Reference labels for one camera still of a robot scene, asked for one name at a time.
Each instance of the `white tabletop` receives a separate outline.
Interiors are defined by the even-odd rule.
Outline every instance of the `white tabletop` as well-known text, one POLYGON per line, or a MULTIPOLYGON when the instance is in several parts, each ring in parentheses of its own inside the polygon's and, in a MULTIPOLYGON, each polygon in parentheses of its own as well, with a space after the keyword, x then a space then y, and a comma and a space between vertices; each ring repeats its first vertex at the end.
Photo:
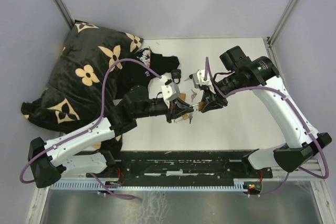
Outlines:
MULTIPOLYGON (((194 89, 191 80, 184 80, 196 70, 204 69, 206 56, 213 74, 226 71, 219 56, 234 46, 240 46, 251 60, 267 56, 261 38, 145 40, 143 47, 146 46, 164 56, 178 56, 182 70, 180 91, 186 93, 188 103, 191 89, 196 91, 194 104, 201 100, 202 92, 194 89)), ((161 91, 157 78, 151 81, 149 89, 150 98, 161 91)), ((285 142, 279 126, 251 91, 228 98, 228 106, 223 109, 204 114, 194 112, 191 124, 188 120, 168 124, 165 116, 137 119, 137 124, 138 127, 123 135, 123 151, 248 150, 285 142)))

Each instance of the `black cloth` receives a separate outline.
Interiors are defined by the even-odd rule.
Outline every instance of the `black cloth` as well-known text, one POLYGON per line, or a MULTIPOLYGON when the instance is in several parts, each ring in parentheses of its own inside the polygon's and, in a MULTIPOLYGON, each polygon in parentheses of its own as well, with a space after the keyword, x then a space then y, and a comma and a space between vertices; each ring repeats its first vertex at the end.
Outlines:
MULTIPOLYGON (((141 49, 135 54, 130 55, 130 58, 144 63, 159 75, 170 73, 180 65, 178 57, 163 57, 161 54, 153 53, 150 48, 141 49)), ((153 78, 155 78, 155 75, 139 64, 126 62, 120 71, 115 98, 122 99, 135 85, 148 87, 149 82, 153 78)))
MULTIPOLYGON (((118 59, 132 58, 142 38, 85 22, 74 25, 49 78, 47 89, 33 102, 24 102, 22 114, 37 126, 69 133, 100 114, 104 75, 118 59)), ((123 69, 111 70, 105 88, 105 111, 114 105, 123 69)))

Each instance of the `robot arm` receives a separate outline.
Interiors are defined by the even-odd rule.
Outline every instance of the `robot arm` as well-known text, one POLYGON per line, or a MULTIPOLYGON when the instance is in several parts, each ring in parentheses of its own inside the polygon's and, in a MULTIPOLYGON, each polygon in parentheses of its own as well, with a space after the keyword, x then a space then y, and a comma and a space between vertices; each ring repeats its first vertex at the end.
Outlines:
POLYGON ((233 73, 221 81, 215 82, 219 90, 216 90, 212 82, 209 81, 210 76, 207 80, 204 80, 205 70, 193 75, 195 87, 204 90, 202 102, 199 105, 200 111, 204 113, 227 106, 227 97, 241 89, 248 90, 248 87, 251 87, 253 93, 260 98, 269 110, 285 137, 285 145, 258 149, 247 155, 248 163, 254 169, 280 166, 287 172, 293 172, 318 153, 309 134, 312 134, 322 148, 331 143, 330 135, 319 133, 296 106, 279 76, 279 71, 270 59, 260 57, 251 61, 240 47, 228 50, 220 56, 220 59, 226 69, 233 73), (267 90, 267 88, 278 90, 285 97, 283 98, 280 94, 267 90), (309 132, 304 129, 298 116, 287 103, 287 99, 305 121, 309 132))
POLYGON ((149 99, 147 88, 135 86, 117 106, 105 113, 95 128, 91 129, 98 119, 62 137, 45 142, 40 137, 32 140, 28 160, 52 147, 30 165, 36 186, 43 188, 64 176, 97 174, 107 167, 114 167, 116 163, 109 151, 98 150, 88 154, 84 150, 135 128, 137 118, 166 115, 167 122, 171 123, 173 119, 194 111, 189 104, 179 99, 178 86, 172 81, 162 79, 163 98, 149 99), (57 146, 61 141, 82 132, 86 133, 57 146))
MULTIPOLYGON (((213 85, 206 71, 201 70, 193 74, 196 88, 204 91, 202 101, 198 109, 205 113, 210 110, 220 109, 228 105, 226 98, 242 88, 251 87, 254 94, 261 99, 266 108, 278 123, 286 144, 269 149, 251 151, 244 157, 248 167, 262 169, 265 167, 280 166, 287 172, 293 172, 300 165, 318 153, 317 147, 309 134, 312 134, 322 148, 331 143, 328 133, 319 133, 303 116, 301 111, 289 96, 279 71, 267 57, 260 57, 251 61, 246 57, 240 47, 234 47, 220 56, 226 69, 232 72, 213 85), (252 87, 264 87, 279 90, 285 94, 279 94, 265 89, 253 89, 252 87), (306 121, 309 132, 303 127, 297 115, 287 104, 292 102, 301 117, 306 121)), ((31 163, 36 186, 38 188, 52 185, 62 176, 78 175, 85 173, 100 173, 107 167, 114 167, 116 162, 108 151, 98 151, 89 155, 78 155, 85 148, 96 143, 114 138, 135 128, 136 119, 148 116, 166 115, 167 122, 171 123, 183 114, 193 112, 193 105, 179 99, 178 86, 163 77, 163 98, 149 99, 148 90, 142 86, 133 87, 123 100, 106 113, 96 128, 95 121, 65 136, 44 142, 41 138, 31 141, 28 160, 39 153, 53 147, 31 163), (57 146, 64 139, 87 131, 75 140, 68 141, 57 146)))

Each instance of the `black pillow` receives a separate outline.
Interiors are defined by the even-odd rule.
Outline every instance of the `black pillow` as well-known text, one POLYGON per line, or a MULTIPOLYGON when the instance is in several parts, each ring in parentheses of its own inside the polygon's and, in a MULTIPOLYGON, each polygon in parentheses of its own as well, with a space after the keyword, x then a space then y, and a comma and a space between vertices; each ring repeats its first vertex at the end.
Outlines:
MULTIPOLYGON (((47 89, 32 103, 24 102, 22 114, 32 123, 69 133, 96 119, 101 109, 101 88, 108 68, 118 59, 133 58, 142 38, 76 23, 68 35, 47 89)), ((111 70, 105 89, 105 110, 113 107, 123 64, 111 70)))

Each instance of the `flower pattern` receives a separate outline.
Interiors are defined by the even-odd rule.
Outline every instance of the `flower pattern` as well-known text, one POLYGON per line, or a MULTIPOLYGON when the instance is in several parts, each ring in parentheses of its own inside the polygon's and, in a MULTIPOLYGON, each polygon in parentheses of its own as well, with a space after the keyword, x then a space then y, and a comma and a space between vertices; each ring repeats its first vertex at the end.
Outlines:
POLYGON ((75 26, 77 26, 77 30, 78 30, 78 33, 80 33, 81 31, 83 31, 84 29, 87 29, 87 28, 97 28, 99 29, 99 27, 93 25, 93 24, 87 24, 87 23, 75 23, 75 26))
MULTIPOLYGON (((112 66, 113 63, 115 63, 117 60, 119 60, 119 56, 120 56, 120 51, 121 51, 121 47, 120 45, 117 45, 114 47, 113 51, 111 51, 110 49, 106 48, 106 47, 99 47, 100 50, 103 51, 103 53, 110 57, 110 62, 109 62, 109 67, 112 66)), ((118 63, 117 67, 119 69, 122 69, 122 64, 118 63)))
POLYGON ((73 109, 68 99, 66 98, 64 98, 62 102, 58 103, 55 106, 49 107, 48 109, 55 110, 55 115, 58 124, 62 122, 71 122, 74 120, 79 120, 78 114, 76 113, 76 111, 73 109))
POLYGON ((128 33, 125 33, 125 34, 127 35, 127 37, 129 37, 132 40, 130 52, 133 52, 136 47, 138 47, 138 48, 141 47, 139 37, 128 34, 128 33))
POLYGON ((93 82, 98 83, 99 79, 96 74, 93 72, 93 68, 91 65, 85 65, 83 69, 77 68, 75 71, 78 77, 82 77, 82 82, 86 86, 91 86, 93 82))

